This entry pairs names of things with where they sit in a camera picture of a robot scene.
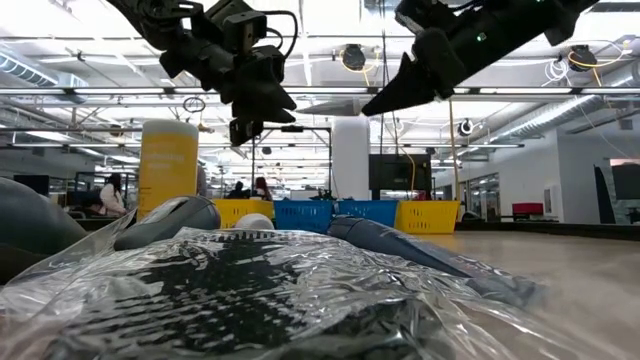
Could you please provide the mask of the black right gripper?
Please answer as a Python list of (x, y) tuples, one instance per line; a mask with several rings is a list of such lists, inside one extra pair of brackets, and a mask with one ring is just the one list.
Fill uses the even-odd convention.
[(366, 116), (447, 98), (466, 79), (544, 31), (545, 0), (402, 0), (396, 21), (415, 34), (398, 73), (362, 107)]

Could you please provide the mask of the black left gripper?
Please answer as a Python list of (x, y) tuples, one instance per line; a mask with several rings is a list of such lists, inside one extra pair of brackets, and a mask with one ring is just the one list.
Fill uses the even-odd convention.
[(247, 54), (233, 54), (216, 44), (207, 19), (193, 19), (185, 28), (181, 19), (159, 22), (160, 64), (175, 77), (193, 75), (205, 90), (215, 90), (232, 101), (229, 139), (233, 147), (251, 142), (264, 122), (293, 123), (296, 103), (281, 86), (285, 55), (273, 45), (257, 43)]

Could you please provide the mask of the white round toiletry bottle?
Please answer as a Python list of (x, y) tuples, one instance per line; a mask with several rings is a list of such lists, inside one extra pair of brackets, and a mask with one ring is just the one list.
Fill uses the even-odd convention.
[(260, 213), (250, 213), (241, 217), (235, 224), (234, 228), (238, 229), (254, 229), (254, 230), (274, 230), (272, 220)]

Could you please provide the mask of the dark blue toiletry tube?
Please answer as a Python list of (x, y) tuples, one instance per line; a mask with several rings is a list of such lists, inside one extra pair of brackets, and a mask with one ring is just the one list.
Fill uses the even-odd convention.
[(338, 216), (330, 222), (327, 234), (366, 250), (399, 256), (460, 277), (480, 296), (520, 308), (541, 300), (546, 292), (545, 286), (526, 277), (512, 275), (372, 220)]

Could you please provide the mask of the clear bag with black item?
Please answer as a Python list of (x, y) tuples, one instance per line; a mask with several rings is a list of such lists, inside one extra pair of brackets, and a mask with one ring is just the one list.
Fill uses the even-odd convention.
[(629, 360), (546, 315), (546, 286), (520, 308), (307, 231), (182, 228), (115, 251), (129, 224), (0, 291), (0, 360)]

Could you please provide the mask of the large grey rounded toiletry tube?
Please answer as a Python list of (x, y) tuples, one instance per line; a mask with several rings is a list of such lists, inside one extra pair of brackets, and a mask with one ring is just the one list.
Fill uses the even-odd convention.
[(0, 177), (0, 285), (87, 234), (48, 198)]

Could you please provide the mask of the long ceiling light bar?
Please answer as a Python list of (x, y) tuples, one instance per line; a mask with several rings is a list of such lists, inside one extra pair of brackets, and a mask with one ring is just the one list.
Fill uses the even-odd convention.
[[(313, 87), (285, 86), (294, 95), (374, 95), (378, 87)], [(207, 91), (198, 87), (119, 87), (119, 88), (0, 88), (0, 96), (32, 95), (200, 95)], [(461, 87), (455, 95), (632, 95), (637, 87)]]

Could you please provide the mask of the black hanging monitor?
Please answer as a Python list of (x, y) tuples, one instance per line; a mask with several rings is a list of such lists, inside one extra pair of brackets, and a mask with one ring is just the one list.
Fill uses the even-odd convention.
[(431, 190), (431, 156), (370, 154), (369, 188), (371, 190)]

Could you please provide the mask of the white building pillar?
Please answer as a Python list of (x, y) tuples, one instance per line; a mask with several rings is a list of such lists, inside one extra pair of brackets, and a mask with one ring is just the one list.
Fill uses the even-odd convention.
[(338, 198), (368, 200), (370, 127), (364, 117), (339, 117), (332, 127), (332, 180)]

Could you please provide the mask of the yellow plastic basket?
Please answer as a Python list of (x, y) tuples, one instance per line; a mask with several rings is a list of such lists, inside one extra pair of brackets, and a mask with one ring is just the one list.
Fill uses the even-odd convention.
[(459, 201), (400, 201), (395, 228), (413, 235), (452, 234), (459, 207)]
[(222, 229), (231, 228), (240, 218), (247, 214), (259, 213), (269, 219), (274, 218), (272, 202), (252, 199), (214, 199), (219, 211)]

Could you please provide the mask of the blue plastic basket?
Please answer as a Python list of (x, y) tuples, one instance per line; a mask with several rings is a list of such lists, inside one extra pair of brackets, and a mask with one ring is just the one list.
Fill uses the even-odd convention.
[(396, 200), (342, 200), (338, 202), (338, 215), (349, 215), (393, 227), (396, 220)]
[(327, 200), (278, 200), (273, 203), (276, 228), (325, 234), (333, 217)]

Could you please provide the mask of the black desk monitor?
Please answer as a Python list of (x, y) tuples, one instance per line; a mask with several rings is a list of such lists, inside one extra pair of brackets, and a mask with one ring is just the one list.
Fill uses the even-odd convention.
[(13, 180), (21, 183), (40, 195), (49, 196), (50, 177), (48, 175), (26, 175), (16, 174)]

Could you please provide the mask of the dark leaning panel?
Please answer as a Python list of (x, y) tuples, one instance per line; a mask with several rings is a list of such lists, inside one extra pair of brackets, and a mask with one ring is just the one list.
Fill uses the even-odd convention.
[(615, 224), (615, 214), (611, 199), (608, 192), (608, 187), (605, 181), (604, 174), (600, 167), (594, 167), (594, 176), (596, 182), (596, 196), (599, 211), (599, 219), (601, 224)]

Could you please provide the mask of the black table edge rail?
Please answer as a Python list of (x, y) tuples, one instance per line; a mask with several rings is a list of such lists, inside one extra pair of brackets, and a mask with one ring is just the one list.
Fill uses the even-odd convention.
[[(357, 226), (376, 225), (376, 222), (353, 216), (334, 217), (325, 235), (347, 235)], [(116, 237), (132, 225), (126, 225), (124, 229), (115, 230)], [(577, 236), (587, 238), (603, 238), (614, 240), (640, 241), (640, 225), (589, 225), (589, 224), (563, 224), (555, 222), (482, 222), (479, 220), (463, 221), (455, 225), (455, 231), (498, 231), (498, 232), (532, 232), (563, 236)]]

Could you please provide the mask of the dark wall screen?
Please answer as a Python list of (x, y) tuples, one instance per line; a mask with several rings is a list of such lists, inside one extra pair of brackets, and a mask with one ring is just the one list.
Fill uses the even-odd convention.
[(611, 159), (615, 196), (618, 200), (640, 200), (640, 160)]

